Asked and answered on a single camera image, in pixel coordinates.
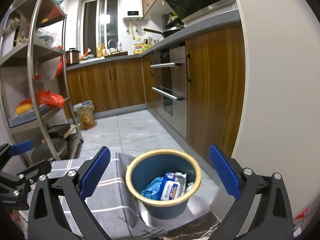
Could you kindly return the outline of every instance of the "water heater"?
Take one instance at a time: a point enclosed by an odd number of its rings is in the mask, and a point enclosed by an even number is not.
[[[122,0],[124,20],[141,20],[143,18],[142,0]]]

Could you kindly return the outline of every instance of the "gray countertop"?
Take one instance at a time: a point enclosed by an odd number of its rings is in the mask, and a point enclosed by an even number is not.
[[[104,62],[109,62],[109,61],[130,59],[130,58],[140,58],[140,57],[143,57],[153,51],[164,49],[165,47],[168,47],[172,44],[183,42],[190,37],[193,37],[193,36],[200,34],[200,33],[207,32],[210,29],[219,27],[221,25],[235,23],[235,22],[240,22],[240,14],[239,14],[238,9],[218,14],[216,16],[209,18],[209,19],[203,20],[203,21],[195,23],[189,27],[186,27],[186,28],[170,35],[169,37],[165,38],[164,40],[158,42],[157,44],[153,45],[150,49],[146,50],[142,54],[92,60],[92,61],[89,61],[86,63],[80,63],[77,65],[70,66],[67,68],[67,71],[72,70],[72,69],[76,69],[76,68],[86,67],[86,66],[90,66],[90,65],[104,63]]]

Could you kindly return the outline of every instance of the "yellow bin rim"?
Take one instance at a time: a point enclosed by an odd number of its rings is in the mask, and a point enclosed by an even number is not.
[[[177,155],[181,158],[184,158],[191,163],[193,169],[195,170],[196,180],[194,182],[194,185],[191,188],[191,190],[189,190],[183,196],[178,197],[176,199],[172,199],[172,200],[166,200],[166,201],[152,200],[152,199],[148,199],[148,198],[142,196],[133,187],[132,182],[131,182],[131,175],[132,175],[134,168],[137,166],[137,164],[150,156],[160,155],[160,154],[171,154],[171,155]],[[200,184],[201,184],[201,169],[200,169],[199,164],[196,162],[196,160],[187,153],[177,151],[177,150],[172,150],[172,149],[153,150],[153,151],[146,152],[146,153],[138,156],[130,163],[130,165],[127,166],[127,172],[125,174],[125,182],[127,184],[129,191],[142,203],[145,203],[147,205],[154,206],[154,207],[169,207],[169,206],[174,206],[174,205],[180,204],[180,203],[188,200],[199,189]]]

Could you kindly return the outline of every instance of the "blue trash bin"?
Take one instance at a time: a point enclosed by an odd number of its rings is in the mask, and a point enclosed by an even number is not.
[[[183,196],[161,201],[151,200],[141,195],[141,191],[156,177],[166,172],[187,173],[187,184],[194,182],[193,187]],[[201,184],[201,169],[190,155],[171,149],[154,150],[135,158],[127,167],[125,176],[129,191],[140,200],[149,214],[159,219],[172,219],[186,208],[189,198]]]

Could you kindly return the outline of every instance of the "pot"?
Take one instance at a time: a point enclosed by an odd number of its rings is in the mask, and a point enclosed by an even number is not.
[[[79,64],[80,62],[80,51],[76,48],[70,48],[66,51],[66,59],[67,59],[67,66],[72,66]]]
[[[144,32],[149,32],[149,33],[156,33],[156,34],[161,34],[162,37],[166,38],[166,37],[169,37],[171,34],[174,34],[182,29],[184,29],[185,27],[183,26],[175,26],[175,27],[172,27],[170,29],[167,29],[166,31],[164,31],[163,33],[162,32],[159,32],[159,31],[156,31],[156,30],[152,30],[152,29],[147,29],[147,28],[143,28],[143,31]]]
[[[66,159],[68,156],[67,140],[63,138],[52,138],[51,141],[60,159]],[[38,163],[42,160],[53,161],[54,158],[52,157],[47,144],[44,142],[34,149],[34,151],[31,154],[31,160],[33,163]]]

